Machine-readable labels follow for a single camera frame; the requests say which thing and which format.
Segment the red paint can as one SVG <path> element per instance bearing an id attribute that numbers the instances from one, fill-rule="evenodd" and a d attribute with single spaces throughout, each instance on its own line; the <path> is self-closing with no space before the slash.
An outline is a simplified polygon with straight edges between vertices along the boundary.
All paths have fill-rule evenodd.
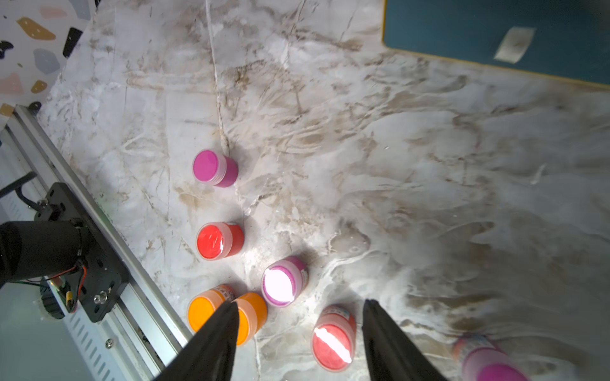
<path id="1" fill-rule="evenodd" d="M 211 222 L 204 225 L 195 239 L 198 254 L 208 261 L 222 260 L 239 254 L 245 234 L 238 224 Z"/>
<path id="2" fill-rule="evenodd" d="M 311 350 L 327 371 L 340 372 L 351 364 L 356 351 L 357 322 L 353 314 L 338 306 L 327 306 L 315 324 Z"/>

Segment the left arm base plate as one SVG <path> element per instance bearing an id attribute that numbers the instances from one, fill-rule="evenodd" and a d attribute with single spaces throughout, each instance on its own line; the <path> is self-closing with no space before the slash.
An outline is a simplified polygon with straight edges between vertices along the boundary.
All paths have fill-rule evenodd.
<path id="1" fill-rule="evenodd" d="M 54 183 L 46 195 L 47 206 L 37 212 L 37 221 L 65 221 L 89 229 L 91 240 L 75 270 L 65 274 L 79 304 L 91 322 L 101 322 L 128 285 L 130 273 L 119 254 L 106 239 L 84 204 L 67 184 Z"/>

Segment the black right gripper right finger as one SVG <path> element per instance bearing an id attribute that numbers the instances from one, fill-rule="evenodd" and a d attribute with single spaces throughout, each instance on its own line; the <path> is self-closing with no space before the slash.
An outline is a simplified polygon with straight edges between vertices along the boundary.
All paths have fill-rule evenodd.
<path id="1" fill-rule="evenodd" d="M 374 299 L 363 306 L 362 334 L 372 381 L 446 381 Z"/>

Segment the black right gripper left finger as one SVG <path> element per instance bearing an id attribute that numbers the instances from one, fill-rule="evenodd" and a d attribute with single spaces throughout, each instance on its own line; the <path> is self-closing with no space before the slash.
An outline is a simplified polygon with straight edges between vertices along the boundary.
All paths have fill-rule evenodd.
<path id="1" fill-rule="evenodd" d="M 238 328 L 238 305 L 223 303 L 155 380 L 230 381 Z"/>

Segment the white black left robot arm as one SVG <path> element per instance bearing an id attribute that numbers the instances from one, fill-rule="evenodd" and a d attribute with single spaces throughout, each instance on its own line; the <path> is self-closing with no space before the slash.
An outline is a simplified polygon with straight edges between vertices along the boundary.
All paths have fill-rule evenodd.
<path id="1" fill-rule="evenodd" d="M 1 285 L 73 270 L 90 240 L 89 229 L 72 222 L 1 224 Z"/>

